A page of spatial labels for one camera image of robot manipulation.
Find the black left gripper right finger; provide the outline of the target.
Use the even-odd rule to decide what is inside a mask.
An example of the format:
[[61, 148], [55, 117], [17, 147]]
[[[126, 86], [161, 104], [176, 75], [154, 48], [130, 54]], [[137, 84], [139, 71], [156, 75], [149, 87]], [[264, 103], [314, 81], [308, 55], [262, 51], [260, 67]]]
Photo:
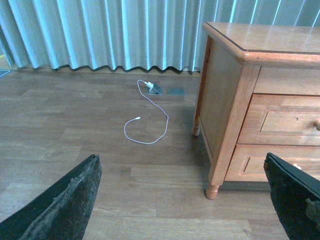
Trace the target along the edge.
[[263, 165], [270, 198], [290, 240], [320, 238], [320, 181], [269, 152]]

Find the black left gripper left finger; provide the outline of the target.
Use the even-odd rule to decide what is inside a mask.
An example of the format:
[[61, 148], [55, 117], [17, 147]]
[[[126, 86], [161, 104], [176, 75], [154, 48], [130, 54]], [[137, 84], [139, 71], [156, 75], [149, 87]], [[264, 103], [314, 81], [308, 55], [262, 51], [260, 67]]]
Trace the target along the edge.
[[102, 176], [90, 155], [30, 203], [0, 223], [2, 240], [81, 240]]

